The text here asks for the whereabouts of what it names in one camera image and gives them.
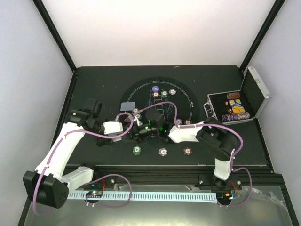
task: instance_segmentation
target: case handle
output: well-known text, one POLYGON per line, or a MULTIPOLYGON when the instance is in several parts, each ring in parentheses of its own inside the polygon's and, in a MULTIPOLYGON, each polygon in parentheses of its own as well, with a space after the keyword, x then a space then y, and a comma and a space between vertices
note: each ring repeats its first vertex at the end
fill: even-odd
POLYGON ((212 113, 212 109, 211 109, 211 107, 210 107, 209 102, 204 103, 203 108, 204 108, 204 110, 205 110, 206 116, 209 117, 208 113, 212 113))

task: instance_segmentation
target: aluminum case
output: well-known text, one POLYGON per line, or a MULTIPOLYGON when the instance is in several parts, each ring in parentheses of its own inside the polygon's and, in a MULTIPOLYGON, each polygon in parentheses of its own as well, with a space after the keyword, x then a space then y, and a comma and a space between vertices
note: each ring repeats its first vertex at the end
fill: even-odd
POLYGON ((215 99, 217 96, 223 97, 226 96, 228 93, 234 92, 239 92, 241 94, 241 98, 244 99, 244 101, 242 101, 243 106, 249 106, 249 109, 252 112, 250 113, 249 119, 223 122, 223 124, 225 125, 248 122, 255 118, 258 118, 258 116, 263 111, 265 105, 272 97, 268 88, 262 81, 260 75, 257 73, 256 69, 250 66, 246 71, 246 75, 239 90, 232 90, 228 92, 213 93, 207 95, 207 102, 203 105, 206 116, 213 116, 221 121, 221 113, 219 112, 217 107, 215 107, 216 103, 213 102, 213 99, 215 99))

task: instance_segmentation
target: black table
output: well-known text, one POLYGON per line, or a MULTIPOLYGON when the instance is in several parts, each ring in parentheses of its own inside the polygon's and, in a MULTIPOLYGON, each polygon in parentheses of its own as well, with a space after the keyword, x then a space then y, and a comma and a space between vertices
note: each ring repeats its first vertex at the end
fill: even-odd
MULTIPOLYGON (((72 95, 69 110, 80 109, 87 98, 94 98, 103 104, 101 118, 113 120, 120 113, 120 104, 127 101, 135 83, 141 80, 156 81, 157 79, 178 82, 185 87, 189 97, 194 100, 192 123, 206 118, 203 104, 207 94, 232 91, 240 88, 243 76, 236 66, 111 66, 82 67, 79 69, 76 86, 72 95)), ((146 102, 148 91, 137 95, 136 103, 146 102)), ((182 106, 179 112, 187 112, 186 105, 175 99, 175 104, 182 106)), ((234 165, 262 167, 268 165, 267 150, 257 120, 231 125, 244 140, 244 148, 237 155, 234 165)), ((98 147, 96 138, 85 135, 75 148, 68 165, 90 163, 111 166, 212 166, 214 158, 202 143, 179 143, 166 145, 156 138, 148 138, 147 144, 139 144, 140 155, 133 155, 136 144, 116 142, 113 145, 98 147), (160 148, 168 150, 167 156, 160 156, 160 148), (185 147, 192 148, 192 155, 184 155, 185 147)))

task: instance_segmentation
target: red wire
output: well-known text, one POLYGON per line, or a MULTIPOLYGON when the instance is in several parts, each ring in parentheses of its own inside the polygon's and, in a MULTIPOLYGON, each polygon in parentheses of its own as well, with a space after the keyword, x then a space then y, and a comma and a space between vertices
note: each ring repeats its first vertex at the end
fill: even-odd
POLYGON ((232 187, 234 187, 234 189, 238 192, 238 194, 240 194, 239 190, 235 187, 235 185, 231 182, 232 187))
POLYGON ((105 183, 105 180, 101 180, 101 182, 103 183, 103 188, 102 188, 102 192, 103 192, 105 189, 106 183, 105 183))
POLYGON ((124 122, 131 122, 131 120, 127 117, 126 119, 123 120, 124 122))

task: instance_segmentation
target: poker chip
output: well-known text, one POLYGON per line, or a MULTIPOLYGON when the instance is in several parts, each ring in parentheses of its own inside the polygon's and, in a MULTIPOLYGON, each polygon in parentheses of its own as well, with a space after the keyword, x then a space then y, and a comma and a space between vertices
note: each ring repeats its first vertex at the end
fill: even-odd
POLYGON ((181 125, 182 124, 182 120, 181 119, 176 119, 175 122, 177 123, 177 125, 181 125))
POLYGON ((227 94, 227 99, 228 100, 235 100, 235 99, 239 99, 239 98, 240 98, 240 93, 238 93, 238 92, 227 94))
POLYGON ((192 154, 191 148, 189 148, 189 147, 184 148, 184 154, 191 155, 192 154))
POLYGON ((237 120, 243 120, 243 119, 249 119, 250 114, 249 112, 243 112, 243 113, 238 113, 238 114, 224 114, 222 115, 222 121, 227 122, 227 121, 237 121, 237 120))
POLYGON ((168 95, 168 92, 167 92, 167 91, 162 91, 162 92, 161 92, 161 96, 162 96, 163 98, 166 98, 167 95, 168 95))
POLYGON ((154 93, 152 94, 152 96, 153 96, 153 97, 158 97, 158 96, 159 96, 159 93, 158 93, 158 92, 154 92, 154 93))
POLYGON ((151 90, 152 90, 153 92, 159 92, 160 88, 159 88, 159 86, 153 86, 153 87, 151 88, 151 90))
POLYGON ((137 113, 139 111, 139 109, 136 107, 134 108, 134 110, 132 110, 132 113, 137 113))
POLYGON ((170 95, 175 95, 176 92, 177 92, 176 90, 171 89, 171 90, 169 91, 169 94, 170 94, 170 95))
POLYGON ((160 148, 159 149, 159 155, 166 156, 167 155, 167 150, 165 148, 160 148))
POLYGON ((141 152, 141 147, 139 147, 139 146, 133 147, 133 154, 134 155, 139 155, 140 152, 141 152))

